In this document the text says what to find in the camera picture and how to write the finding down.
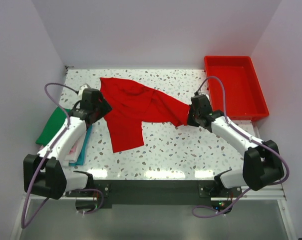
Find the red t shirt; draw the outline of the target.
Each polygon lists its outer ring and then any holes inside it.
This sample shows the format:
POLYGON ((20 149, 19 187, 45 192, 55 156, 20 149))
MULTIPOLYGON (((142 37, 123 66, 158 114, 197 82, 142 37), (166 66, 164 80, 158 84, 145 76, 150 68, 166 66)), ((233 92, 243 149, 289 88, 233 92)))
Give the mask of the red t shirt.
POLYGON ((144 145, 143 122, 187 124, 187 104, 133 80, 101 77, 100 91, 112 107, 104 119, 114 153, 144 145))

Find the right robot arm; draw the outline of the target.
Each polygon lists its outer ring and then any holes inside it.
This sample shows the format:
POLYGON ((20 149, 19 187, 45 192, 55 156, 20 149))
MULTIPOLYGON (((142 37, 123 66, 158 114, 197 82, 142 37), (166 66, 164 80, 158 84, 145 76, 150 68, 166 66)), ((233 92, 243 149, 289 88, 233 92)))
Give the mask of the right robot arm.
POLYGON ((244 159, 241 169, 227 170, 214 177, 216 195, 223 197, 231 188, 243 186, 258 191, 284 178, 277 144, 254 137, 234 124, 222 111, 213 111, 206 95, 191 97, 187 124, 202 127, 223 138, 244 159))

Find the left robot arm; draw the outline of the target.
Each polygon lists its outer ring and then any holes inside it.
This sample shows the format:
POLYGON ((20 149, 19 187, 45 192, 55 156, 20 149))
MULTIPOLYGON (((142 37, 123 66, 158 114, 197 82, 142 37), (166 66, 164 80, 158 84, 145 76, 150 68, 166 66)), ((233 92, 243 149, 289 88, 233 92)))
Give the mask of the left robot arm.
POLYGON ((83 171, 66 172, 66 156, 87 129, 105 117, 112 107, 98 89, 86 88, 82 98, 69 112, 53 137, 37 154, 23 160, 24 190, 30 195, 58 200, 65 192, 78 191, 83 196, 94 192, 93 177, 83 171))

